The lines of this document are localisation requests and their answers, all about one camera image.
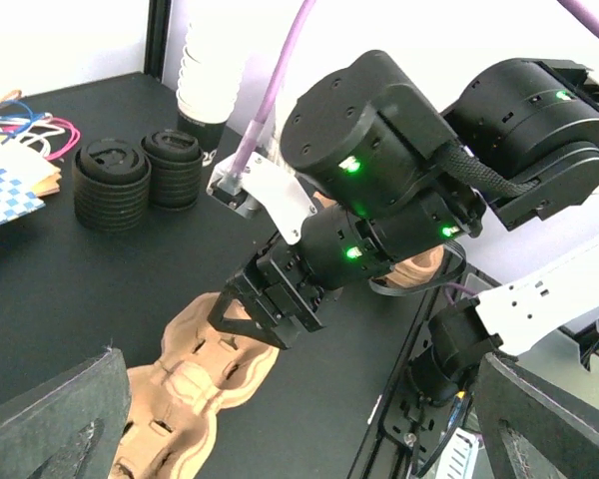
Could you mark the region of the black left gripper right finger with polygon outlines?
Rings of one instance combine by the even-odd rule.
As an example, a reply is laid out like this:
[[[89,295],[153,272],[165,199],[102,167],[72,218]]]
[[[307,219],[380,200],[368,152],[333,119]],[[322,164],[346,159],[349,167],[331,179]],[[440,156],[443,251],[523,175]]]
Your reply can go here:
[[[493,353],[475,409],[496,478],[599,478],[599,409]]]

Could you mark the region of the brown pulp cup carrier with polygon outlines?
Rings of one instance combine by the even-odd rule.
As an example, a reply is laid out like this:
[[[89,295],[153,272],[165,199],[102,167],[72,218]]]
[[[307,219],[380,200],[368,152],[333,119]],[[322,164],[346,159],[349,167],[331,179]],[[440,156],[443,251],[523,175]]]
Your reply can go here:
[[[199,295],[166,326],[161,355],[129,369],[131,407],[112,478],[193,478],[217,438],[217,415],[247,402],[279,350],[208,322],[218,294]]]

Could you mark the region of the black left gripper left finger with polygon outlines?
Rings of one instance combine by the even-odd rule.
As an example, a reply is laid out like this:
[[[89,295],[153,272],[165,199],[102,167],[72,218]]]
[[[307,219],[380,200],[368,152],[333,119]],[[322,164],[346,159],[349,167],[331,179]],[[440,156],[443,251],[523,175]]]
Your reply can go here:
[[[121,350],[0,405],[0,478],[106,478],[131,405]]]

